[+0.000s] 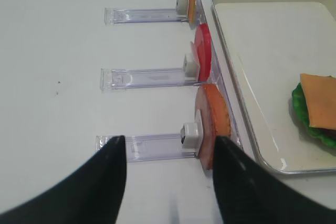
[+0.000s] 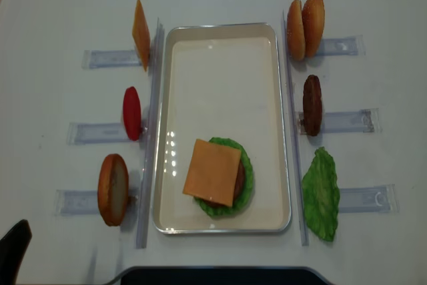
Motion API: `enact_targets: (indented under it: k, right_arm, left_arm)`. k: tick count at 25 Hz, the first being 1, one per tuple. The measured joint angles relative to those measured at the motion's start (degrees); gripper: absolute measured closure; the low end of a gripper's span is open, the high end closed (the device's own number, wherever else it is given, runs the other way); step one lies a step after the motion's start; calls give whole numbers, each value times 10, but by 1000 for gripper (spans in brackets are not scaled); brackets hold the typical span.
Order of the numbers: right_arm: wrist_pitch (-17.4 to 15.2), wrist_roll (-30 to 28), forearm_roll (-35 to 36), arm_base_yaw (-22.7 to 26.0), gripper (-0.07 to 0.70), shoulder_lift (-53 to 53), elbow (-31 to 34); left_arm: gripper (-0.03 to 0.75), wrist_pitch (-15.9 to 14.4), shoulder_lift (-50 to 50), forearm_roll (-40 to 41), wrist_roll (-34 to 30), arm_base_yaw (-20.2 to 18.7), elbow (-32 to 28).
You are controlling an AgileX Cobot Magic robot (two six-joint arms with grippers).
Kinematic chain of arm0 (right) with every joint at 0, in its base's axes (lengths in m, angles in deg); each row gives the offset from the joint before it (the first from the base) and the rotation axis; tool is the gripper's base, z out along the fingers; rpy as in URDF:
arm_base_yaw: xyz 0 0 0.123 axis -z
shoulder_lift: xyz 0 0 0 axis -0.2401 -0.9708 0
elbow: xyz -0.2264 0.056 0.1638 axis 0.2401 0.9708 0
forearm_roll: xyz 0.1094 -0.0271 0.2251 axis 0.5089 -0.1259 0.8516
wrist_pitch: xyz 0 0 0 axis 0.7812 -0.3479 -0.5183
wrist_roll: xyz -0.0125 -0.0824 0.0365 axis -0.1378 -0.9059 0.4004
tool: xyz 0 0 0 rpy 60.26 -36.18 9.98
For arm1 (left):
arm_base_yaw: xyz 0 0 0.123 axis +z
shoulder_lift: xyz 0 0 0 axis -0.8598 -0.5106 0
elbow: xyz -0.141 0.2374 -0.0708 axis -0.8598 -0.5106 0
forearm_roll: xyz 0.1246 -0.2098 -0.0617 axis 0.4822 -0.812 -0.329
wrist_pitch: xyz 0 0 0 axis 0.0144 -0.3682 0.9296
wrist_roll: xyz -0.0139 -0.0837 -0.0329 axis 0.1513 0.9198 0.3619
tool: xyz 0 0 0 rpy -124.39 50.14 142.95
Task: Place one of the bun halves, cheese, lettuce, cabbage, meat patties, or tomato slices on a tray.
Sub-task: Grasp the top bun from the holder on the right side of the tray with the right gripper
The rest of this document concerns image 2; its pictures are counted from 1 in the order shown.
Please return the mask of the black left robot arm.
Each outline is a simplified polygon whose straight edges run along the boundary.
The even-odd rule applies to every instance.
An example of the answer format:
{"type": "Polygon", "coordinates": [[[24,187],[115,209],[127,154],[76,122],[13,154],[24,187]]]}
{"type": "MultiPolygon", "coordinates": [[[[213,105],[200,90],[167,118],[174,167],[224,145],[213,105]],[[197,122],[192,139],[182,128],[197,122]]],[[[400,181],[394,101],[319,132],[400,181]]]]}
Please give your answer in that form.
{"type": "Polygon", "coordinates": [[[17,222],[1,239],[1,284],[15,284],[32,233],[27,220],[17,222]]]}

